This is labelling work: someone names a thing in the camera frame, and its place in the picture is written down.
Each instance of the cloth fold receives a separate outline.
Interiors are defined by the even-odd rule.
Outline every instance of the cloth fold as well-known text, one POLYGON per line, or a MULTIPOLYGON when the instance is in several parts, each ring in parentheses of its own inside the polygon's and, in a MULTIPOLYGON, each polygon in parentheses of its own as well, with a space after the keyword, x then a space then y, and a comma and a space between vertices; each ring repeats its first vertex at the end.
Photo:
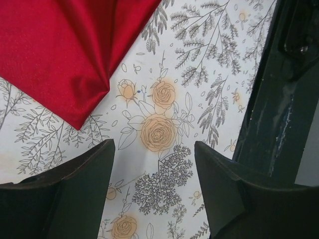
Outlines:
POLYGON ((0 0, 0 76, 80 129, 160 0, 0 0))

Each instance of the red fabric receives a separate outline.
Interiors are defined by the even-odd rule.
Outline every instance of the red fabric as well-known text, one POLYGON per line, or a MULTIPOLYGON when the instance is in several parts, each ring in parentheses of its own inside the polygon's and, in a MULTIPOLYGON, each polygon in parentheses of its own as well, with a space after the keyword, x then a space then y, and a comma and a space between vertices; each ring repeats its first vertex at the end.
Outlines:
POLYGON ((0 0, 0 76, 80 129, 160 0, 0 0))

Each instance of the table surface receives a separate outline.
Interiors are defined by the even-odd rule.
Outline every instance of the table surface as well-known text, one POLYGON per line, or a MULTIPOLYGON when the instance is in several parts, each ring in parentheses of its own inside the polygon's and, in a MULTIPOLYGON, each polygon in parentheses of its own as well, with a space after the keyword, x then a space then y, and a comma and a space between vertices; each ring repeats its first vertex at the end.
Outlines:
POLYGON ((113 138, 98 238, 208 238, 194 142, 232 157, 275 5, 162 0, 80 131, 0 78, 0 183, 113 138))

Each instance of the black plastic part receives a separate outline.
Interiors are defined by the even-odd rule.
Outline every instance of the black plastic part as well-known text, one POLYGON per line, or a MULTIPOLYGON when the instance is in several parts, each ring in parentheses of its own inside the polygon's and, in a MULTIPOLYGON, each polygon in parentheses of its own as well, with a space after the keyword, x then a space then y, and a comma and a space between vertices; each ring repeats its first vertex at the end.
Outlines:
POLYGON ((0 185, 0 238, 97 238, 114 153, 106 140, 51 170, 0 185))
POLYGON ((233 156, 287 183, 295 182, 319 99, 319 25, 313 4, 278 0, 233 156), (310 26, 317 31, 308 51, 293 51, 307 41, 310 26))
POLYGON ((319 187, 278 182, 199 141, 195 161, 210 238, 319 238, 319 187))

